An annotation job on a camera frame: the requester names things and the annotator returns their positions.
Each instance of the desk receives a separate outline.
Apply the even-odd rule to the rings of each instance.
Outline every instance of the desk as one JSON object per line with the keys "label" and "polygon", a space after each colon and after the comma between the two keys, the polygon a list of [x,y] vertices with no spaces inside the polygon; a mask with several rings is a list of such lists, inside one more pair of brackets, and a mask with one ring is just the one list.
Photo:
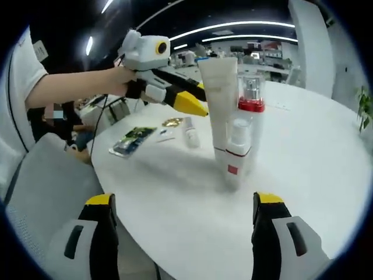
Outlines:
{"label": "desk", "polygon": [[117,215],[142,249],[177,280],[251,279],[252,197],[282,197],[335,258],[347,246],[371,195],[372,163],[356,114],[317,93],[266,82],[267,107],[256,168],[229,192],[216,169],[208,117],[193,117],[202,147],[147,139],[128,160],[108,149],[134,126],[184,114],[151,104],[103,133],[92,156]]}

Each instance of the chair backrest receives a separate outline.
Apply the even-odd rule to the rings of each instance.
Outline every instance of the chair backrest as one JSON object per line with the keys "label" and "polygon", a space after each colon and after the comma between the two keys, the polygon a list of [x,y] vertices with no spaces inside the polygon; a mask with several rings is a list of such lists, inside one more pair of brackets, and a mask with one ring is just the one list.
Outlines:
{"label": "chair backrest", "polygon": [[292,86],[299,86],[301,79],[301,70],[298,66],[292,67],[286,79],[286,83]]}
{"label": "chair backrest", "polygon": [[46,134],[26,155],[9,204],[8,218],[26,250],[41,266],[54,233],[77,219],[85,202],[102,194],[94,169],[64,152]]}

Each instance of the white wall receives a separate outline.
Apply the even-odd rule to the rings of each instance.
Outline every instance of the white wall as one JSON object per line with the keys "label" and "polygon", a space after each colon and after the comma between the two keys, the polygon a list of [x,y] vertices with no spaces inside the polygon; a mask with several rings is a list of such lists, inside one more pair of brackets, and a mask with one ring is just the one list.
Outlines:
{"label": "white wall", "polygon": [[338,22],[328,28],[328,33],[336,67],[332,99],[357,111],[356,89],[368,86],[363,66],[349,35]]}
{"label": "white wall", "polygon": [[316,5],[305,0],[289,0],[288,7],[297,32],[305,88],[332,97],[335,65],[321,12]]}
{"label": "white wall", "polygon": [[282,46],[282,58],[289,58],[294,66],[300,66],[298,46],[286,42],[281,43]]}

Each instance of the green leaf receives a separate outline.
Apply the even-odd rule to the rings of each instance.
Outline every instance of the green leaf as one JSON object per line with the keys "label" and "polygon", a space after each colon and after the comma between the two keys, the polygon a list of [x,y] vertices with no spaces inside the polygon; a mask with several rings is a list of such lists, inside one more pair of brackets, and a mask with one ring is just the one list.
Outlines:
{"label": "green leaf", "polygon": [[364,123],[363,123],[363,127],[364,127],[364,129],[366,129],[366,127],[368,126],[369,122],[370,122],[370,119],[369,119],[369,117],[367,117],[367,118],[365,119]]}

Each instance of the white tube bottle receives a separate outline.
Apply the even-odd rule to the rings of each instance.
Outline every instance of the white tube bottle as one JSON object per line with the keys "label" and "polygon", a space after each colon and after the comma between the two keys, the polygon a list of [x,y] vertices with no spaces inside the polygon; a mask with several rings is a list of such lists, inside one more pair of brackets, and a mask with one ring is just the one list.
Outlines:
{"label": "white tube bottle", "polygon": [[198,62],[205,87],[216,162],[225,169],[227,124],[237,109],[237,59],[210,58]]}
{"label": "white tube bottle", "polygon": [[251,149],[251,124],[245,119],[236,118],[231,125],[231,135],[226,146],[226,181],[229,188],[236,190],[246,176]]}

